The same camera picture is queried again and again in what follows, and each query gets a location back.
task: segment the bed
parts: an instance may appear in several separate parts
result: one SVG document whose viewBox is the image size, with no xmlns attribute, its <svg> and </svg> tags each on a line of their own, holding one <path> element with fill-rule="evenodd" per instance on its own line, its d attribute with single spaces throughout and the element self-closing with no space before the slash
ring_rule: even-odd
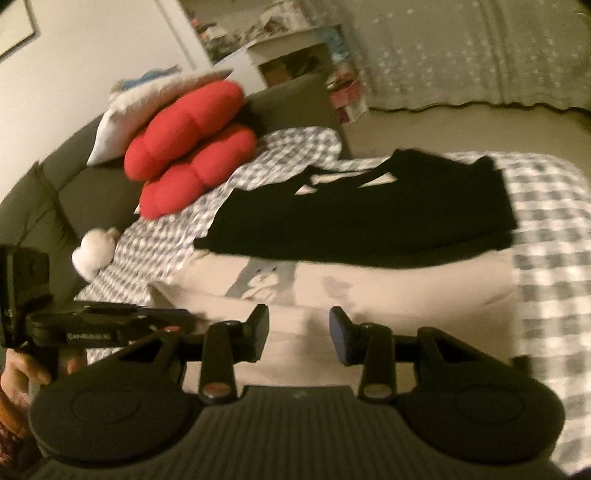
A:
<svg viewBox="0 0 591 480">
<path fill-rule="evenodd" d="M 179 214 L 140 219 L 120 240 L 113 264 L 78 299 L 149 304 L 148 284 L 174 280 L 206 234 L 232 188 L 281 181 L 308 163 L 347 171 L 383 158 L 338 160 L 340 141 L 329 129 L 287 129 L 261 141 L 255 161 Z M 589 321 L 591 320 L 591 190 L 582 172 L 559 158 L 534 153 L 450 153 L 473 162 L 492 157 L 504 171 L 519 228 L 514 234 L 513 281 L 518 287 L 519 349 L 533 358 L 533 373 L 560 396 L 567 411 L 554 460 L 575 471 L 587 465 Z M 108 352 L 91 352 L 91 361 Z"/>
</svg>

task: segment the hand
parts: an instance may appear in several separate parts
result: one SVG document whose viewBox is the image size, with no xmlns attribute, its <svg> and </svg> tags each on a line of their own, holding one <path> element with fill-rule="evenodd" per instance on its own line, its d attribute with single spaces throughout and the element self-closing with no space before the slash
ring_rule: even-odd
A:
<svg viewBox="0 0 591 480">
<path fill-rule="evenodd" d="M 66 371 L 72 374 L 86 365 L 86 355 L 75 352 L 66 359 Z M 0 377 L 0 388 L 16 408 L 25 413 L 31 405 L 29 398 L 29 379 L 40 385 L 49 385 L 51 375 L 31 355 L 6 351 L 6 367 Z"/>
</svg>

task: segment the small white plush toy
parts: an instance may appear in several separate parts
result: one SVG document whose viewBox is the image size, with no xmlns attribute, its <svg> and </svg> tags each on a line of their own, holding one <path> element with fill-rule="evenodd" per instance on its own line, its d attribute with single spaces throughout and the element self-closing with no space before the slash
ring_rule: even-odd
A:
<svg viewBox="0 0 591 480">
<path fill-rule="evenodd" d="M 120 236 L 116 228 L 106 232 L 101 228 L 89 231 L 72 253 L 72 263 L 78 275 L 92 282 L 99 271 L 113 261 L 115 245 Z"/>
</svg>

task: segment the beige pillow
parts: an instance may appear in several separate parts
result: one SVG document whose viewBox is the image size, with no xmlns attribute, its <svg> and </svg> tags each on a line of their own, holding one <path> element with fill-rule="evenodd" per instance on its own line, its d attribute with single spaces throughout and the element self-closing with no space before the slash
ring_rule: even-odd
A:
<svg viewBox="0 0 591 480">
<path fill-rule="evenodd" d="M 265 268 L 261 273 L 247 268 L 250 260 L 195 251 L 173 284 L 148 284 L 153 307 L 182 308 L 197 315 L 196 333 L 214 322 L 244 321 L 258 302 L 269 305 L 269 337 L 261 361 L 234 367 L 240 388 L 350 385 L 356 390 L 361 367 L 342 366 L 330 338 L 329 309 L 335 304 L 343 306 L 354 323 L 376 322 L 398 335 L 416 335 L 419 327 L 431 326 L 503 361 L 517 353 L 518 295 L 511 248 L 435 267 L 396 270 L 298 262 L 293 280 L 281 272 L 281 262 L 274 264 L 274 273 Z M 339 283 L 348 290 L 344 295 Z M 260 290 L 235 297 L 242 287 Z M 293 300 L 269 295 L 281 288 L 291 290 Z M 197 363 L 187 365 L 183 388 L 195 391 L 199 369 Z M 398 391 L 412 389 L 411 366 L 397 370 Z"/>
<path fill-rule="evenodd" d="M 164 106 L 191 90 L 224 80 L 227 70 L 177 73 L 143 83 L 118 95 L 103 115 L 87 165 L 122 157 L 135 134 Z"/>
</svg>

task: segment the ribbed surface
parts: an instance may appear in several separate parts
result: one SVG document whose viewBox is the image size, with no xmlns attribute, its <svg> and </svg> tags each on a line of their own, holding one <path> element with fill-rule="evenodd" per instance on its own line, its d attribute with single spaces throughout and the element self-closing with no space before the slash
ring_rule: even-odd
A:
<svg viewBox="0 0 591 480">
<path fill-rule="evenodd" d="M 390 407 L 347 387 L 251 388 L 207 408 L 166 453 L 120 469 L 89 471 L 48 462 L 32 480 L 553 480 L 548 463 L 487 468 L 450 459 L 420 442 Z"/>
</svg>

